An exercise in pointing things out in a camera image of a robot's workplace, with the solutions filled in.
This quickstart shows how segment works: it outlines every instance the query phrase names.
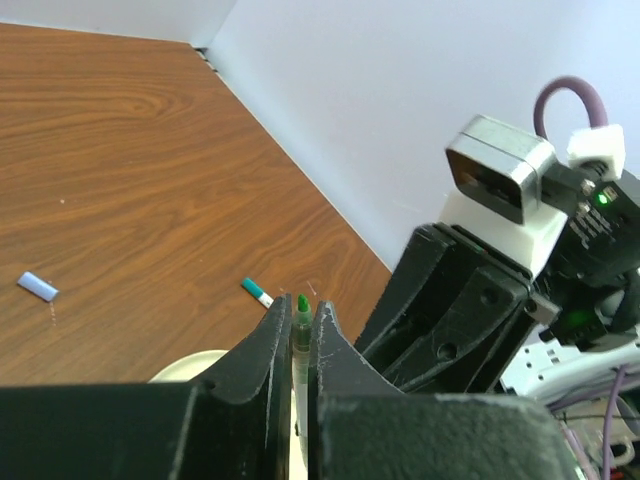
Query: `wooden table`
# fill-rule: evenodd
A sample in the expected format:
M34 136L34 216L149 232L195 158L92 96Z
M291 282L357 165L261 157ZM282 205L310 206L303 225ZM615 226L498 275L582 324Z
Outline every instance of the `wooden table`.
M245 276L333 300L357 336L389 272L191 47L0 38L0 384L146 381L231 348L264 314Z

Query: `purple cable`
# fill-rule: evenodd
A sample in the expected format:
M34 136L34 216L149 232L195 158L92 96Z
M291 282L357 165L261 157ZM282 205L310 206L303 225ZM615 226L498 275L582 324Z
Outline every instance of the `purple cable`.
M607 110L604 103L593 86L579 77L558 77L542 89L535 106L533 107L533 128L536 135L547 138L547 131L544 128L544 107L547 100L558 90L566 88L580 97L587 115L589 116L589 125L591 128L603 127L609 124L607 119Z
M613 411L616 408L618 393L620 393L626 370L626 365L620 365L620 368L618 368L604 416L604 426L602 427L602 480L611 480L611 424L613 423Z
M639 385L640 374L632 373L630 375L625 375L621 388L628 390ZM564 410L579 402L585 402L587 400L605 397L609 392L611 392L611 381L608 381L606 383L598 383L597 385L593 385L593 387L589 390L575 393L575 395L566 395L564 397L561 397L560 399L550 403L548 405L548 408L552 412L559 412L560 410Z
M560 424L560 428L562 429L562 433L564 433L571 450L573 450L573 454L575 455L576 460L578 460L580 469L584 473L585 477L587 477L587 480L600 480L598 474L591 465L591 462L589 462L589 458L587 457L584 448L582 448L580 440L573 430L570 430L564 424Z

